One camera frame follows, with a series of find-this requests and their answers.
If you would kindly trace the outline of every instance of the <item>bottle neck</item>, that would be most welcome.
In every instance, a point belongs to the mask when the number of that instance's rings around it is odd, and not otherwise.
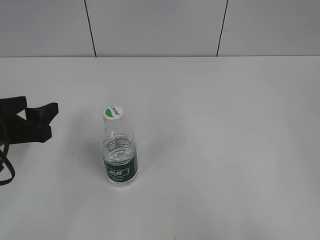
[[[118,128],[120,126],[124,126],[126,123],[125,117],[122,116],[119,119],[109,120],[104,118],[104,126],[105,128]]]

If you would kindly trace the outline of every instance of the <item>tile grout line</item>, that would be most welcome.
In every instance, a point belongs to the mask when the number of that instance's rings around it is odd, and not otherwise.
[[[90,29],[90,35],[91,35],[91,41],[92,41],[92,45],[93,45],[94,56],[97,57],[96,46],[95,46],[94,36],[92,34],[87,2],[86,2],[86,0],[83,0],[83,1],[84,1],[85,12],[86,12],[86,18],[88,19],[88,24],[89,24],[89,29]]]
[[[222,33],[223,33],[224,27],[225,27],[225,20],[226,20],[228,4],[229,4],[229,0],[226,0],[223,21],[222,21],[222,26],[221,26],[221,32],[220,32],[220,37],[219,37],[219,43],[218,43],[218,48],[216,50],[216,57],[218,57],[218,55],[219,55],[220,43],[221,43]]]

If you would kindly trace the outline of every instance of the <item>clear plastic bottle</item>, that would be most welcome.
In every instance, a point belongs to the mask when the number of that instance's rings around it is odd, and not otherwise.
[[[124,111],[119,106],[107,107],[103,120],[102,148],[107,178],[114,184],[127,184],[138,174],[134,134],[127,128]]]

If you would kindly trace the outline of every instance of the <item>green logo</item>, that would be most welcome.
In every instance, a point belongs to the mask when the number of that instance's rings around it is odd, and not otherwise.
[[[113,118],[114,116],[112,115],[112,112],[111,112],[111,110],[109,109],[109,108],[107,108],[106,110],[105,110],[105,115],[107,115],[108,117],[110,117],[110,118]]]

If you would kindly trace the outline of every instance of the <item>white wall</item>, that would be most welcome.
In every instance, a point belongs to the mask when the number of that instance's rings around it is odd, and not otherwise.
[[[219,56],[320,55],[319,0],[229,0]]]
[[[226,0],[87,0],[98,56],[215,56]]]
[[[81,0],[0,0],[0,57],[94,56]]]
[[[215,56],[227,0],[86,0],[100,56]],[[229,0],[219,56],[320,55],[319,0]],[[0,57],[94,56],[85,0],[0,0]]]

